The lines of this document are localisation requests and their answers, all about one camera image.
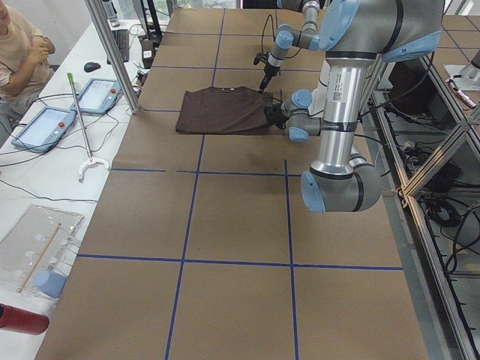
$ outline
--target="red bottle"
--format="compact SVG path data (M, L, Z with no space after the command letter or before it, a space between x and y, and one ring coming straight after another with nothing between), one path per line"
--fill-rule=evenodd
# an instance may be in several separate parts
M50 321L45 315L0 304L0 329L39 335L47 330L49 323Z

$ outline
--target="blue cap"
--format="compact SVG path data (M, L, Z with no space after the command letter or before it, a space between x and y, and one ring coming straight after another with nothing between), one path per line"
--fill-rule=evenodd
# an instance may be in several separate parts
M308 47L308 49L310 51L317 51L319 48L320 48L320 35L315 34L313 36L312 41L310 42L310 46Z
M67 278L53 271L42 271L35 275L33 284L44 294L58 299L62 294Z
M313 100L312 94L306 88L301 88L292 94L292 102L301 109L307 109Z
M288 129L288 136L294 143L306 143L310 137L307 131L299 127L290 127Z
M325 203L315 181L314 175L309 171L301 174L301 197L303 203L311 212L325 212Z
M282 49L289 49L293 44L293 35L286 30L278 33L275 43Z
M322 21L319 48L329 51L338 44L360 8L359 0L333 1Z
M430 54L434 51L440 42L442 31L435 31L431 34L420 37L417 40L406 43L397 49L390 50L383 55L383 62L405 62Z

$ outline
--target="person's arm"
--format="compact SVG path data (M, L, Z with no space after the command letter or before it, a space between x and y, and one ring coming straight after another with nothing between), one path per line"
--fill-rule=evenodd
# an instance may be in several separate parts
M25 61L20 69L10 76L8 84L3 85L1 90L10 96L18 96L29 84L37 64L47 60L49 50L46 46L30 46Z

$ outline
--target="blue joint cap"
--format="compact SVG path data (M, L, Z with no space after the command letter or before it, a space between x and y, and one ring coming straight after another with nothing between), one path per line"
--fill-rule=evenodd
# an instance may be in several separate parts
M382 60L383 62L404 62L427 55L437 48L441 34L440 30L435 31L397 49L390 50L383 54Z
M307 131L299 127L290 127L288 129L288 136L294 143L306 143L310 137Z
M288 22L284 22L283 24L280 24L279 26L277 26L277 30L281 30L282 28L291 29L292 26L290 26L290 24Z
M303 203L311 212L326 211L317 181L309 171L304 171L301 174L301 197Z
M360 0L339 0L331 3L319 33L320 49L329 51L338 44L352 24L359 8Z
M312 41L310 42L310 46L308 47L310 51L317 51L320 49L320 35L315 34L313 36Z
M293 44L293 35L288 31L282 30L278 33L275 43L282 49L289 49Z
M301 88L292 94L293 104L301 109L307 109L313 100L312 94L306 88Z

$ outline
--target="white wall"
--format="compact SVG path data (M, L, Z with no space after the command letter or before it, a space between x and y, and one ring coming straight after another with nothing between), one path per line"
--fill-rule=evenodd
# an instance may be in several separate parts
M34 23L55 44L49 57L60 65L71 48L92 22L83 0L4 0Z

